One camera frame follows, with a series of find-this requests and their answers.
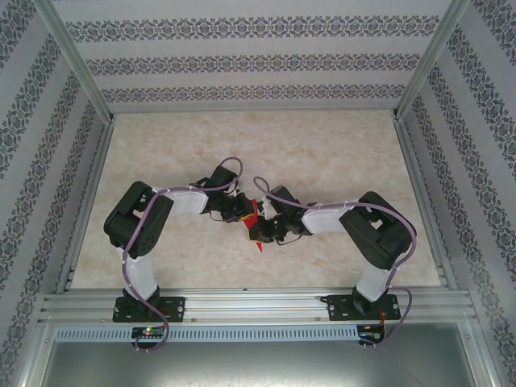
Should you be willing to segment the red paper sheet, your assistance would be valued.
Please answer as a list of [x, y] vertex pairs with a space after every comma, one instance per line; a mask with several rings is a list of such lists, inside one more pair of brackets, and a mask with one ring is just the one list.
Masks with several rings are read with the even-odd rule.
[[[255, 226], [258, 223], [258, 217], [257, 218], [251, 218], [251, 215], [246, 215], [243, 218], [243, 223], [245, 224], [246, 228], [248, 229], [248, 235], [251, 235], [251, 229], [253, 226]], [[262, 247], [257, 247], [260, 252], [263, 252], [263, 245]]]

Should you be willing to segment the grey metal sheet shelf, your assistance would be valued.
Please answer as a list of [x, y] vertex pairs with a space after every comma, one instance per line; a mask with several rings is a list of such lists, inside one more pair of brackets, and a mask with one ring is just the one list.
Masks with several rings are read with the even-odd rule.
[[58, 343], [43, 387], [476, 387], [463, 355], [349, 342]]

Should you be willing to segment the long aluminium mounting rail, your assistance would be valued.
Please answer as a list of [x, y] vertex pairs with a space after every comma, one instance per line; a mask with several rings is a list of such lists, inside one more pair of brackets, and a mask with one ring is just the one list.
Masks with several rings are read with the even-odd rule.
[[[461, 323], [478, 313], [467, 290], [416, 287], [408, 295], [395, 291], [407, 323]], [[162, 289], [165, 297], [185, 298], [185, 325], [308, 325], [328, 323], [321, 296], [350, 294], [349, 288]], [[55, 326], [110, 325], [113, 289], [71, 289], [44, 296], [37, 321]]]

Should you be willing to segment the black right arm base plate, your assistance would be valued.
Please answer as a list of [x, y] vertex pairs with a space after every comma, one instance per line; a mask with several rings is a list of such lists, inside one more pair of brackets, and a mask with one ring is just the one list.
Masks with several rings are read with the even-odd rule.
[[328, 295], [321, 298], [327, 304], [331, 321], [373, 321], [384, 318], [387, 321], [398, 321], [401, 318], [397, 297], [384, 294], [379, 300], [370, 302], [357, 294]]

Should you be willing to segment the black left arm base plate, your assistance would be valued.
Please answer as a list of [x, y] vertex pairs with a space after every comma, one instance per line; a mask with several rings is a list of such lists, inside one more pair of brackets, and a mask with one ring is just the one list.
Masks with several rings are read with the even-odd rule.
[[[159, 297], [149, 301], [170, 323], [182, 323], [185, 313], [185, 298]], [[157, 312], [132, 296], [119, 297], [114, 304], [112, 321], [115, 323], [162, 323]]]

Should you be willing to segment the aluminium table side rail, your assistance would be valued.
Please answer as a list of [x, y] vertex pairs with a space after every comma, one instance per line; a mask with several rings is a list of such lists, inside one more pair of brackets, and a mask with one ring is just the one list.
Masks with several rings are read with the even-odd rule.
[[448, 289], [458, 290], [460, 287], [456, 284], [456, 279], [453, 275], [450, 260], [448, 259], [447, 251], [441, 238], [438, 224], [435, 220], [426, 186], [424, 185], [422, 174], [414, 154], [414, 149], [410, 142], [410, 137], [404, 123], [399, 119], [393, 120], [393, 126], [396, 131], [407, 172], [410, 177], [410, 182], [413, 187], [415, 200], [427, 235], [429, 249], [431, 250], [435, 267], [439, 274], [439, 280], [441, 285], [445, 285]]
[[85, 186], [82, 195], [79, 212], [73, 224], [72, 234], [64, 251], [64, 260], [60, 266], [57, 282], [52, 291], [53, 293], [62, 294], [65, 292], [69, 281], [69, 274], [77, 266], [90, 214], [94, 205], [94, 199], [98, 191], [102, 170], [106, 162], [116, 119], [117, 115], [115, 114], [110, 119], [104, 132], [98, 139], [98, 144], [95, 149], [94, 158], [92, 160], [92, 165], [89, 171], [87, 185]]

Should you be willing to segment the aluminium frame post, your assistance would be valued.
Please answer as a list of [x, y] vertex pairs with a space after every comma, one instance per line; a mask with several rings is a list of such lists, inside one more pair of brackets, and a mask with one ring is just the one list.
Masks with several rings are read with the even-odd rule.
[[88, 65], [83, 59], [73, 37], [69, 33], [65, 22], [53, 5], [52, 0], [32, 1], [45, 22], [45, 25], [60, 46], [60, 50], [63, 52], [71, 69], [75, 72], [77, 79], [84, 88], [88, 98], [93, 103], [96, 111], [100, 114], [105, 123], [111, 123], [114, 114], [111, 112], [106, 99], [102, 95], [101, 89], [94, 80], [94, 76], [90, 72]]
[[422, 88], [422, 84], [426, 80], [431, 69], [438, 60], [440, 53], [443, 51], [447, 40], [451, 33], [454, 31], [456, 24], [460, 21], [463, 13], [465, 12], [468, 4], [471, 0], [451, 0], [449, 6], [444, 13], [442, 19], [437, 26], [434, 35], [431, 38], [430, 43], [427, 45], [424, 53], [422, 54], [421, 60], [418, 62], [413, 75], [411, 76], [403, 94], [396, 107], [393, 109], [392, 117], [395, 121], [403, 119], [415, 98], [418, 95], [419, 90]]

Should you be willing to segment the aluminium frame upright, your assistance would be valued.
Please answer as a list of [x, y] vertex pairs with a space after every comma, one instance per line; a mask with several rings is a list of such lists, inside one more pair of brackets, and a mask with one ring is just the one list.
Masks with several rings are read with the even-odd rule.
[[36, 324], [13, 387], [42, 387], [55, 335], [56, 328], [50, 320]]
[[457, 327], [475, 386], [502, 387], [493, 357], [479, 322], [466, 320], [458, 322]]

